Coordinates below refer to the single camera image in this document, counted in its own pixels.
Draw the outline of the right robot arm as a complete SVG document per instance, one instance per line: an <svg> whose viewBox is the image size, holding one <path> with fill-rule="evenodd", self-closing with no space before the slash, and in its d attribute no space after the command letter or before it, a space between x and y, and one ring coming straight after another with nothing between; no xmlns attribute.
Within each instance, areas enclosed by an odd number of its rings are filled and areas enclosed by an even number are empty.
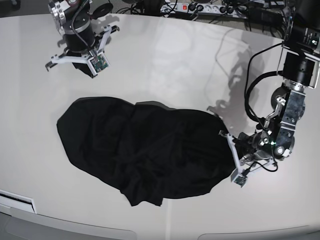
<svg viewBox="0 0 320 240"><path fill-rule="evenodd" d="M66 43L61 55L54 55L45 65L47 70L60 64L73 66L94 78L110 66L105 47L110 36L118 32L116 25L106 25L101 32L94 32L92 20L104 17L113 9L110 2L104 3L90 13L91 0L51 0L48 9L59 34Z"/></svg>

